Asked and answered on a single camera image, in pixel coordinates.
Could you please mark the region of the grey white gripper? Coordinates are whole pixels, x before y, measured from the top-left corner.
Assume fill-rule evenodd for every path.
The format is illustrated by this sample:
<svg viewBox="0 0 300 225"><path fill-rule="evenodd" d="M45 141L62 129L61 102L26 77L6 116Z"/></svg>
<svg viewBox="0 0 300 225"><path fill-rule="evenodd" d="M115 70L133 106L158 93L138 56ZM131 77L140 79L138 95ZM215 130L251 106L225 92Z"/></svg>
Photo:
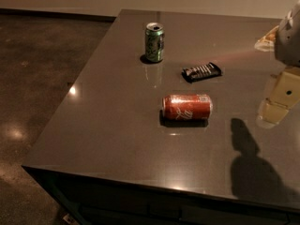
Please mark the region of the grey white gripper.
<svg viewBox="0 0 300 225"><path fill-rule="evenodd" d="M262 128L278 125L300 101L300 0L279 24L275 57L293 67L285 67L278 75L270 75L256 119Z"/></svg>

